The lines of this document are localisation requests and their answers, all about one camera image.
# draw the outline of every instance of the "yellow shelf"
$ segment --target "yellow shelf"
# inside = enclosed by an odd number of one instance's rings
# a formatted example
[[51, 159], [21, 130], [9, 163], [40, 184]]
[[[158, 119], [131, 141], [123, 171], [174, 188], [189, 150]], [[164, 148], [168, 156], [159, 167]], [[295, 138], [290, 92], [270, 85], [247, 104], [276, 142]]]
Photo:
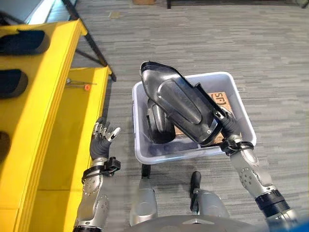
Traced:
[[82, 197], [81, 177], [101, 115], [109, 68], [73, 69], [69, 78], [96, 83], [90, 92], [65, 88], [41, 172], [29, 231], [72, 231]]
[[[39, 185], [40, 191], [44, 191], [44, 188], [60, 190], [71, 190], [71, 188], [77, 190], [79, 188], [78, 183], [80, 181], [74, 183], [78, 179], [77, 176], [80, 178], [81, 175], [77, 173], [71, 176], [71, 182], [76, 185], [75, 187], [70, 186], [69, 179], [65, 179], [60, 183], [61, 187], [59, 188], [55, 179], [61, 181], [61, 173], [57, 172], [61, 169], [61, 165], [55, 169], [51, 169], [52, 165], [46, 167], [44, 163], [45, 154], [47, 154], [46, 158], [49, 161], [53, 151], [57, 151], [55, 148], [54, 150], [51, 149], [49, 145], [51, 134], [54, 134], [55, 130], [59, 130], [59, 133], [61, 133], [62, 130], [59, 126], [66, 127], [70, 125], [68, 122], [68, 124], [64, 125], [59, 120], [55, 121], [56, 115], [61, 112], [66, 112], [73, 121], [76, 117], [81, 120], [79, 122], [74, 121], [77, 123], [75, 132], [81, 132], [81, 134], [66, 133], [67, 136], [72, 137], [72, 140], [77, 139], [78, 136], [81, 139], [84, 130], [92, 130], [95, 118], [102, 108], [107, 77], [111, 72], [108, 67], [71, 70], [70, 76], [72, 75], [73, 80], [81, 79], [86, 81], [86, 79], [93, 78], [94, 82], [98, 84], [93, 86], [90, 92], [85, 92], [82, 88], [67, 89], [64, 92], [65, 81], [69, 74], [79, 37], [87, 33], [81, 21], [5, 26], [0, 27], [0, 32], [10, 31], [9, 33], [13, 33], [17, 29], [44, 30], [51, 42], [48, 50], [40, 55], [0, 56], [1, 70], [21, 69], [28, 76], [28, 86], [23, 94], [17, 98], [0, 100], [0, 131], [7, 132], [11, 138], [10, 152], [5, 161], [0, 164], [0, 224], [4, 225], [4, 231], [8, 232], [28, 231]], [[67, 94], [70, 92], [75, 93], [75, 91], [81, 91], [81, 96], [87, 96], [87, 99], [89, 101], [91, 99], [93, 102], [90, 101], [86, 104], [85, 99], [82, 101], [82, 97], [79, 99], [75, 96], [74, 100], [76, 101], [70, 104], [71, 113], [65, 111], [63, 107], [59, 108], [60, 101], [61, 104], [64, 104], [63, 102], [69, 99]], [[58, 144], [63, 147], [67, 139], [64, 138], [63, 141], [58, 139], [57, 143], [52, 137], [51, 142], [54, 145]], [[80, 143], [78, 149], [74, 148], [75, 152], [80, 151], [82, 146], [85, 145]], [[65, 151], [62, 151], [63, 157], [60, 163], [66, 160], [70, 161], [71, 158], [66, 158], [66, 154], [73, 154], [68, 149], [67, 147]], [[87, 151], [83, 156], [80, 153], [77, 156], [75, 154], [76, 166], [74, 170], [71, 170], [73, 173], [75, 171], [79, 172], [87, 166], [84, 161], [89, 159], [89, 152], [86, 147], [84, 147], [83, 151]], [[44, 185], [42, 182], [44, 180], [40, 180], [43, 166], [42, 173], [45, 173], [45, 169], [56, 173], [54, 177], [52, 177], [54, 173], [49, 173], [51, 179], [54, 178], [53, 181], [44, 175], [47, 178], [46, 180], [51, 183], [50, 186]]]

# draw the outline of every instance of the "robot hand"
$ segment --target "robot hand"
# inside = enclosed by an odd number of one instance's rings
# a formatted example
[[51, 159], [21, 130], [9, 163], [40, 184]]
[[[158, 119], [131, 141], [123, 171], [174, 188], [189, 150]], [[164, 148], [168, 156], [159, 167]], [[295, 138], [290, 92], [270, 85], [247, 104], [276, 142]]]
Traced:
[[119, 132], [119, 127], [113, 130], [109, 128], [109, 123], [103, 126], [101, 117], [95, 123], [90, 142], [92, 163], [82, 177], [83, 197], [73, 232], [103, 231], [109, 207], [103, 176], [113, 176], [121, 167], [115, 157], [109, 158], [110, 145]]
[[114, 138], [120, 133], [120, 127], [113, 130], [107, 122], [103, 126], [103, 117], [100, 117], [93, 128], [90, 143], [90, 156], [92, 160], [98, 158], [109, 158], [110, 145]]
[[270, 230], [291, 228], [297, 223], [295, 211], [273, 185], [269, 173], [259, 166], [252, 143], [242, 140], [234, 116], [227, 110], [224, 111], [225, 115], [214, 113], [218, 123], [222, 125], [224, 140], [221, 149], [230, 157], [242, 185], [264, 213]]

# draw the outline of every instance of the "gray carpet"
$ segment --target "gray carpet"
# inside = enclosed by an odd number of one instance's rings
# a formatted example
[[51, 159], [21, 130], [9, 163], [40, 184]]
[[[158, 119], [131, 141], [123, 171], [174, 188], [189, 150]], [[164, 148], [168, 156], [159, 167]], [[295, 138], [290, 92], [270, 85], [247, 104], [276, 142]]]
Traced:
[[[111, 200], [107, 231], [129, 226], [132, 192], [140, 179], [131, 90], [140, 81], [141, 62], [149, 59], [185, 75], [231, 73], [257, 135], [255, 151], [261, 165], [290, 206], [308, 214], [307, 9], [279, 1], [173, 1], [167, 10], [162, 0], [154, 6], [136, 6], [130, 0], [79, 0], [77, 10], [118, 78], [108, 95], [108, 120], [122, 128], [110, 152], [122, 162], [122, 169], [105, 179]], [[120, 17], [110, 19], [111, 12], [120, 12]], [[84, 41], [79, 47], [90, 51]], [[74, 66], [85, 65], [94, 64], [76, 55]], [[202, 187], [222, 198], [232, 218], [264, 223], [225, 156], [154, 165], [151, 177], [160, 216], [191, 213], [188, 190], [195, 170], [202, 173]]]

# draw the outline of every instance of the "metal forearm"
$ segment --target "metal forearm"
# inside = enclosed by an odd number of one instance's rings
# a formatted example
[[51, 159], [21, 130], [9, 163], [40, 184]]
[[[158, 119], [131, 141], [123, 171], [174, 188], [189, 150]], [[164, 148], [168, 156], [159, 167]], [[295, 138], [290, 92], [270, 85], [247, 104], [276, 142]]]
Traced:
[[[232, 135], [228, 139], [235, 144], [242, 144], [238, 135]], [[239, 145], [238, 150], [229, 153], [229, 156], [242, 185], [254, 197], [271, 230], [288, 229], [297, 223], [295, 211], [290, 209], [284, 197], [273, 185], [271, 176], [259, 167], [259, 160], [251, 146], [245, 143]]]
[[[241, 138], [238, 135], [232, 135], [229, 140], [238, 143]], [[275, 190], [271, 176], [259, 167], [259, 160], [254, 151], [246, 145], [241, 145], [240, 148], [242, 150], [235, 151], [229, 156], [242, 185], [254, 198]]]
[[[91, 167], [103, 165], [106, 158], [93, 160]], [[90, 178], [85, 178], [83, 185], [83, 197], [78, 207], [77, 218], [74, 224], [74, 232], [78, 231], [103, 231], [108, 212], [108, 197], [103, 190], [103, 174], [97, 174], [99, 170], [89, 173]]]

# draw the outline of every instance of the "cardboard box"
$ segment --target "cardboard box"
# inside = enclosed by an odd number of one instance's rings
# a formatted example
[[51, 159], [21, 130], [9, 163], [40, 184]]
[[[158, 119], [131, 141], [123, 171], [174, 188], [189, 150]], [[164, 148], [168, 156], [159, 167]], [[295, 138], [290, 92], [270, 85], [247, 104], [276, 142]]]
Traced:
[[[225, 92], [210, 93], [209, 96], [219, 105], [232, 112], [232, 108]], [[175, 126], [176, 138], [186, 138], [187, 136]], [[221, 133], [217, 135], [212, 144], [219, 144], [223, 140]]]
[[135, 5], [153, 5], [155, 0], [133, 0]]

